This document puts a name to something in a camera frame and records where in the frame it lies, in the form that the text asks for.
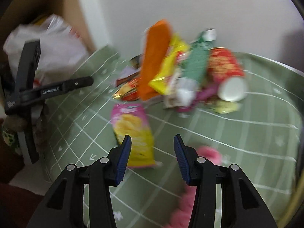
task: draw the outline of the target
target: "silver screw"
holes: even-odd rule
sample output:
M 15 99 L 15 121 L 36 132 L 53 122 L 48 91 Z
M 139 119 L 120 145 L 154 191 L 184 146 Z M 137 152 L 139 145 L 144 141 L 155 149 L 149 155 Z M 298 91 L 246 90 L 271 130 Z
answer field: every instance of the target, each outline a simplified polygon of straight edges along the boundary
M 73 164 L 69 164 L 69 165 L 66 167 L 66 169 L 67 169 L 68 171 L 71 171 L 71 170 L 74 170 L 74 169 L 75 169 L 75 166 L 74 166 Z
M 237 171 L 239 170 L 239 166 L 237 164 L 233 164 L 231 165 L 231 169 Z
M 103 158 L 100 159 L 100 162 L 101 162 L 102 164 L 108 163 L 108 162 L 109 162 L 109 158 L 103 157 Z
M 199 162 L 199 163 L 205 163 L 205 162 L 206 162 L 206 159 L 203 158 L 203 157 L 198 157 L 198 158 L 197 158 L 197 162 Z

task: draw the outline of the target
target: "pink and yellow snack bag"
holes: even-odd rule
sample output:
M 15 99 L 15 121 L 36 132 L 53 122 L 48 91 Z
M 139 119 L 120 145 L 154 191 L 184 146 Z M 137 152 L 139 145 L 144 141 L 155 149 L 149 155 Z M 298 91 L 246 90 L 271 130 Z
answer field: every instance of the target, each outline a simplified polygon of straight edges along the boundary
M 113 107 L 111 124 L 118 143 L 125 135 L 131 136 L 132 149 L 128 167 L 150 167 L 155 165 L 154 140 L 144 108 L 141 104 L 117 104 Z

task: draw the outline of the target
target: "plastic bag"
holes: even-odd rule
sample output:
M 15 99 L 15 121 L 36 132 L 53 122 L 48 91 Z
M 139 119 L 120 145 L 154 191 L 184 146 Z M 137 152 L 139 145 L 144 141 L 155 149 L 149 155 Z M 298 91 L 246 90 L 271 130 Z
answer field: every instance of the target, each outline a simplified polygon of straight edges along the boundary
M 131 136 L 132 149 L 128 167 L 155 166 L 151 128 L 141 104 L 117 104 L 113 107 L 111 123 L 118 143 Z
M 16 79 L 21 52 L 26 41 L 40 39 L 41 56 L 35 74 L 40 85 L 69 79 L 89 56 L 77 32 L 60 16 L 51 15 L 40 26 L 20 25 L 10 33 L 3 50 Z
M 162 61 L 159 73 L 149 82 L 149 86 L 162 95 L 168 95 L 167 86 L 174 73 L 176 57 L 179 52 L 189 50 L 189 45 L 182 41 L 177 33 L 171 38 L 167 53 Z

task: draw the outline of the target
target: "white plastic bag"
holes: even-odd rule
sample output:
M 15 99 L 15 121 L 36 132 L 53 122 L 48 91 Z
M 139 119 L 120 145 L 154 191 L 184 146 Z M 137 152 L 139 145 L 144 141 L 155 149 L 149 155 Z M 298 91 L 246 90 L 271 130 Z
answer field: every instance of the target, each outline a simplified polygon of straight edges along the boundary
M 6 39 L 3 50 L 9 56 L 14 79 L 24 43 L 35 39 L 40 39 L 41 46 L 41 56 L 35 74 L 35 80 L 40 85 L 69 79 L 89 56 L 77 32 L 60 16 L 53 14 L 40 26 L 18 26 Z

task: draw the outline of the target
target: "grid pattern tablecloth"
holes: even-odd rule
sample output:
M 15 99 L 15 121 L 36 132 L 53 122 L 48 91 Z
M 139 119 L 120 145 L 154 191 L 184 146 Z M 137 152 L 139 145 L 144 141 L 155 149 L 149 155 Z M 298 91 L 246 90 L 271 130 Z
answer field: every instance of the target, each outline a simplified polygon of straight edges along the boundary
M 201 104 L 188 117 L 158 103 L 146 107 L 155 140 L 158 169 L 127 169 L 124 181 L 110 188 L 118 228 L 160 227 L 178 206 L 184 185 L 173 150 L 180 134 L 195 148 L 209 145 L 223 156 L 223 165 L 241 166 L 275 219 L 288 204 L 293 186 L 298 137 L 302 127 L 304 78 L 273 61 L 236 53 L 250 87 L 238 112 L 219 115 Z M 116 146 L 110 124 L 117 89 L 111 83 L 128 64 L 113 49 L 93 54 L 73 77 L 92 75 L 94 84 L 47 101 L 50 107 L 49 147 L 45 166 L 54 180 L 67 164 L 90 165 Z M 220 226 L 221 189 L 217 189 L 216 223 Z M 84 220 L 89 220 L 88 186 Z

